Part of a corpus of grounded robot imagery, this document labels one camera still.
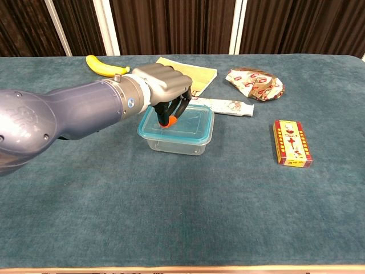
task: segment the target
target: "table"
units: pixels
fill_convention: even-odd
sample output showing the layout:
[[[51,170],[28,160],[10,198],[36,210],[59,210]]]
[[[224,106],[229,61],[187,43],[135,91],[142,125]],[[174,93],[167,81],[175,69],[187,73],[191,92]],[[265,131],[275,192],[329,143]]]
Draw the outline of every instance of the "table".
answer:
[[[201,156],[151,150],[137,135],[142,114],[82,140],[57,140],[0,178],[0,271],[364,271],[365,63],[345,55],[163,56],[218,69],[201,97],[255,104],[253,117],[216,114]],[[158,57],[100,59],[136,67]],[[244,97],[225,80],[235,67],[276,75],[286,93],[265,103]],[[0,58],[0,88],[44,93],[101,78],[84,57]],[[278,165],[276,119],[302,122],[310,168]]]

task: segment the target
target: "wrapped food package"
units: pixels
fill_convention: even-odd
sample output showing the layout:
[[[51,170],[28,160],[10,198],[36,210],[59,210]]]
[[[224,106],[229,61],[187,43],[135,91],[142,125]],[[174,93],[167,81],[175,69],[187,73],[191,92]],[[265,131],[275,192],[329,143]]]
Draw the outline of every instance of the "wrapped food package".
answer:
[[[233,68],[226,80],[246,97],[259,101],[278,99],[285,91],[279,78],[256,68]]]

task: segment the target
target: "robotic arm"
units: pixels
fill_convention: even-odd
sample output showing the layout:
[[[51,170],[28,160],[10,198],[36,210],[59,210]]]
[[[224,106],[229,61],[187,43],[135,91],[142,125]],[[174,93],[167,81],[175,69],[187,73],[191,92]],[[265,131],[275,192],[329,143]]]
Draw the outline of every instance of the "robotic arm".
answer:
[[[47,94],[0,90],[0,176],[21,168],[57,138],[81,139],[149,105],[161,126],[168,126],[179,103],[176,118],[187,107],[191,84],[190,77],[154,63]]]

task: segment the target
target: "yellow cloth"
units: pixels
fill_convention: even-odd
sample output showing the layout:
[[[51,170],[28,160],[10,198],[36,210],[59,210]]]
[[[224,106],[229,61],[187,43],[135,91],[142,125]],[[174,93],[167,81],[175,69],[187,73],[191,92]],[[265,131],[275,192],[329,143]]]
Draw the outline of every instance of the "yellow cloth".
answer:
[[[160,57],[156,63],[164,66],[172,66],[175,70],[190,77],[193,80],[192,95],[199,96],[209,86],[215,77],[217,77],[217,70],[215,68],[198,67],[178,63],[163,57]]]

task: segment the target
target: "small cardboard box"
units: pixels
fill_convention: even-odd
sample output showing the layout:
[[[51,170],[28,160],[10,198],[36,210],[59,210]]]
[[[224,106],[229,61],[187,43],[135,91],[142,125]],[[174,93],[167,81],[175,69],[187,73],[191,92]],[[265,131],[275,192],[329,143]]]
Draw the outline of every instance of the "small cardboard box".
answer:
[[[278,163],[291,167],[310,167],[313,162],[300,122],[276,120],[273,124]]]

